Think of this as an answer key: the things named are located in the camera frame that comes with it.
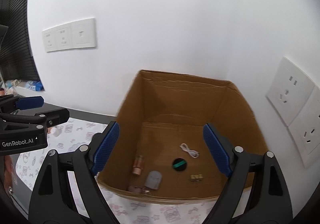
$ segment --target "cardboard box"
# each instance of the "cardboard box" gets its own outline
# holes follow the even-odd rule
[[[150,203],[195,203],[219,196],[226,177],[217,166],[203,140],[202,127],[212,122],[234,146],[247,152],[267,151],[262,133],[250,106],[230,81],[190,75],[141,70],[127,93],[116,121],[119,139],[98,182],[128,199]],[[200,153],[192,158],[179,145],[186,143]],[[140,176],[132,174],[136,155],[144,156]],[[188,166],[172,168],[176,158]],[[128,186],[143,187],[150,171],[159,171],[162,181],[149,195],[126,191]],[[201,181],[190,175],[202,174]],[[249,174],[246,187],[252,185]]]

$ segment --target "patterned tablecloth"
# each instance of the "patterned tablecloth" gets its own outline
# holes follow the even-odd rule
[[[16,164],[17,176],[32,190],[39,169],[47,152],[56,149],[59,153],[76,150],[82,144],[89,144],[95,133],[102,132],[107,125],[70,118],[67,123],[53,127],[48,134],[48,147],[22,153]],[[68,172],[72,194],[80,214],[88,217],[82,202],[76,178]],[[189,205],[160,205],[131,201],[121,198],[100,186],[109,207],[121,224],[200,224],[204,221],[215,202]],[[249,197],[244,192],[235,216],[242,214]]]

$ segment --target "blue clamp pad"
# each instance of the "blue clamp pad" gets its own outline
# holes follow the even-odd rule
[[[203,139],[221,173],[229,177],[232,173],[230,158],[208,124],[203,127]]]
[[[16,101],[16,108],[20,110],[26,110],[31,108],[42,107],[44,100],[42,96],[21,97]]]
[[[120,126],[117,122],[115,122],[96,150],[93,156],[93,166],[90,170],[95,176],[98,174],[98,172],[103,170],[106,162],[108,161],[109,156],[118,140],[119,132]]]

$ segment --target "electrical outlet panel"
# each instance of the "electrical outlet panel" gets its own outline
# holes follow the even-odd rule
[[[61,26],[54,27],[55,37],[57,43],[57,49],[70,49],[73,48],[71,41],[71,26],[70,24],[65,24]]]
[[[48,29],[42,32],[43,44],[44,48],[47,52],[58,50],[56,39],[55,39],[55,31],[53,29]]]
[[[320,89],[316,86],[307,103],[289,125],[303,164],[308,167],[320,157]]]
[[[314,87],[313,81],[301,69],[287,58],[282,58],[267,98],[289,126]]]
[[[42,31],[47,52],[80,47],[96,47],[95,19],[85,19]]]

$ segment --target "white wall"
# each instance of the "white wall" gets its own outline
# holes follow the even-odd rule
[[[140,69],[224,79],[237,2],[28,0],[31,48],[46,102],[115,115]],[[42,30],[89,17],[96,18],[96,49],[44,51]]]
[[[96,49],[46,53],[41,31],[95,17]],[[140,69],[233,81],[284,172],[296,214],[320,180],[265,94],[283,55],[320,85],[319,0],[28,0],[45,101],[115,115]]]

